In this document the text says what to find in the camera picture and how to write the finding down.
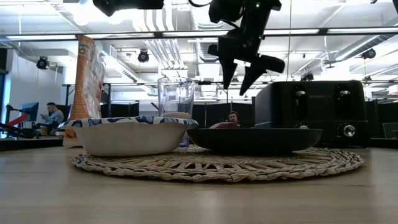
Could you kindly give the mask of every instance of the glass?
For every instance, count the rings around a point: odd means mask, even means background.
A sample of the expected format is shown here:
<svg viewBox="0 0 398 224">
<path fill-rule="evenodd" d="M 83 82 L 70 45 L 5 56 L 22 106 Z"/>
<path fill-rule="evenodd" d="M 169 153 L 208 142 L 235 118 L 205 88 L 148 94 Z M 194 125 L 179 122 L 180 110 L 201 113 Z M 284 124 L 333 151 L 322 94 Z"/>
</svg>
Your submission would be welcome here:
<svg viewBox="0 0 398 224">
<path fill-rule="evenodd" d="M 165 77 L 158 81 L 159 116 L 192 118 L 195 82 L 189 78 Z M 188 147 L 189 138 L 185 133 L 180 147 Z"/>
</svg>

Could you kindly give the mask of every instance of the patterned bowl rim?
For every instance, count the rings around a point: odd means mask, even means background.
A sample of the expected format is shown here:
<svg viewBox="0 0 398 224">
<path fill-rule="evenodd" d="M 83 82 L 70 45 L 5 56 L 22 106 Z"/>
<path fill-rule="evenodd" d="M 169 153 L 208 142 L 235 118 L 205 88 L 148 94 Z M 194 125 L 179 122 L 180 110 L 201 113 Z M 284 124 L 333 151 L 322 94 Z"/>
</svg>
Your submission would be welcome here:
<svg viewBox="0 0 398 224">
<path fill-rule="evenodd" d="M 156 116 L 136 116 L 125 118 L 88 118 L 77 119 L 73 121 L 66 121 L 61 123 L 58 128 L 60 129 L 75 129 L 75 128 L 89 128 L 99 124 L 113 124 L 113 123 L 142 123 L 142 124 L 162 124 L 162 123 L 180 123 L 195 128 L 199 126 L 194 119 L 181 119 L 181 118 L 164 118 Z"/>
</svg>

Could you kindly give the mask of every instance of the computer monitor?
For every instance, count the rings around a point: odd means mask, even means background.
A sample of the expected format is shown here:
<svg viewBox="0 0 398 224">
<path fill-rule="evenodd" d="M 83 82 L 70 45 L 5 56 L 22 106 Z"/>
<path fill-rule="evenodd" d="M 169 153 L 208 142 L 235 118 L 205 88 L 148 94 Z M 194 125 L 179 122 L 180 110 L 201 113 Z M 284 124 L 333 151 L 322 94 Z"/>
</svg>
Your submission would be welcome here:
<svg viewBox="0 0 398 224">
<path fill-rule="evenodd" d="M 21 105 L 21 108 L 21 112 L 28 116 L 28 119 L 25 120 L 25 122 L 36 121 L 39 103 L 26 103 Z"/>
</svg>

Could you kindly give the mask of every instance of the wall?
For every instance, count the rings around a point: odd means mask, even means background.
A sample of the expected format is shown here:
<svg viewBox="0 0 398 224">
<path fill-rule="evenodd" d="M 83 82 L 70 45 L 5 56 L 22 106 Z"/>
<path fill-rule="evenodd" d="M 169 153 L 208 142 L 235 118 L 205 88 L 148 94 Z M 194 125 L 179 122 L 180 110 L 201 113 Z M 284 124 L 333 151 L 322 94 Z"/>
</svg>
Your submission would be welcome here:
<svg viewBox="0 0 398 224">
<path fill-rule="evenodd" d="M 53 70 L 39 70 L 34 62 L 19 57 L 15 50 L 8 50 L 7 71 L 4 88 L 4 103 L 1 121 L 6 119 L 5 106 L 9 103 L 14 108 L 21 104 L 39 102 L 37 122 L 43 122 L 39 114 L 47 114 L 47 103 L 65 103 L 65 87 L 62 73 Z M 16 111 L 10 113 L 10 121 L 20 116 Z"/>
</svg>

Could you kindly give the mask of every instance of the wooden table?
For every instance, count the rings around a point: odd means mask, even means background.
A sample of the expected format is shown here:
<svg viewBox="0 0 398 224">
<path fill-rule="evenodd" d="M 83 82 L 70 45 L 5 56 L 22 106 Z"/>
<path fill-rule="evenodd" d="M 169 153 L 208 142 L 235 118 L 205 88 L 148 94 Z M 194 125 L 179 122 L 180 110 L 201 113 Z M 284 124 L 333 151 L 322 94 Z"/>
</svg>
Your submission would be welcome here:
<svg viewBox="0 0 398 224">
<path fill-rule="evenodd" d="M 81 149 L 0 152 L 0 223 L 398 223 L 398 151 L 353 149 L 347 174 L 260 184 L 107 177 L 76 169 Z"/>
</svg>

